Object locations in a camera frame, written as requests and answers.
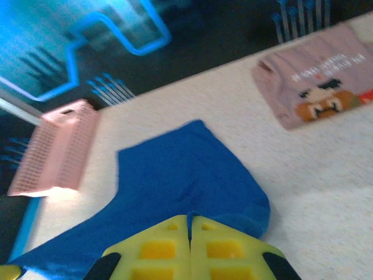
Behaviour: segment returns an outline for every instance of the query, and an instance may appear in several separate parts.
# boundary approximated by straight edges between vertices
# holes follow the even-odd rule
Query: blue neon light
[[[24,248],[27,245],[27,241],[32,230],[33,222],[37,215],[37,210],[39,208],[40,202],[41,197],[34,197],[30,199],[29,205],[27,206],[26,211],[24,213],[23,220],[20,225],[17,238],[15,240],[15,245],[13,246],[13,250],[10,254],[8,262],[18,258],[20,255],[23,254]]]
[[[115,23],[108,18],[106,15],[100,12],[92,12],[87,16],[76,22],[71,28],[70,32],[76,37],[76,40],[68,44],[65,48],[66,55],[66,68],[68,73],[68,82],[61,86],[51,89],[39,97],[35,97],[31,93],[25,91],[24,89],[18,87],[16,84],[0,76],[0,82],[4,85],[12,88],[26,98],[38,102],[45,102],[53,97],[59,96],[71,89],[79,86],[79,73],[78,65],[76,63],[76,50],[88,43],[87,39],[81,34],[82,31],[88,29],[90,26],[96,24],[97,22],[103,22],[114,34],[114,36],[121,42],[121,44],[134,55],[146,55],[150,52],[158,50],[164,47],[171,41],[171,34],[168,31],[167,26],[162,21],[162,18],[157,13],[155,7],[150,2],[150,0],[140,0],[141,4],[145,8],[146,12],[149,14],[150,18],[154,21],[161,33],[161,37],[155,39],[154,41],[141,46],[140,48],[135,48],[131,42],[122,34],[120,29],[115,25]]]

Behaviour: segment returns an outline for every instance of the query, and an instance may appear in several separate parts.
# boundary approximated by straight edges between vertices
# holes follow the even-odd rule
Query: pink plastic basket
[[[8,195],[42,197],[55,188],[77,190],[98,118],[85,100],[42,115]]]

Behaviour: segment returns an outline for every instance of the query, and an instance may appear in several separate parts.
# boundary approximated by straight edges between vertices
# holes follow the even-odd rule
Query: table
[[[373,41],[373,13],[351,24],[362,41]],[[200,118],[267,193],[272,215],[263,239],[284,252],[302,279],[371,279],[373,106],[285,131],[250,74],[267,52],[299,41],[102,110],[80,192],[44,199],[28,249],[109,203],[118,150]],[[42,279],[30,272],[25,278]]]

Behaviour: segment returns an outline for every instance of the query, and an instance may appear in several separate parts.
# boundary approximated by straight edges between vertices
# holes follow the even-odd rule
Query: cartoon illustration
[[[373,102],[373,89],[359,95],[359,99],[362,102],[362,104]]]
[[[331,79],[300,93],[300,97],[305,102],[298,105],[297,115],[303,121],[311,122],[355,107],[356,96],[348,90],[341,89],[341,84],[340,80]]]

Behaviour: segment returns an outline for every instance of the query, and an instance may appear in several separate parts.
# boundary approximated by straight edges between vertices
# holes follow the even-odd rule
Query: yellow plastic object
[[[0,265],[0,280],[16,280],[21,273],[17,265]]]
[[[192,222],[192,280],[276,280],[265,252],[282,252],[254,237],[211,219],[197,216]]]
[[[120,253],[110,280],[190,280],[187,217],[175,216],[106,249]]]

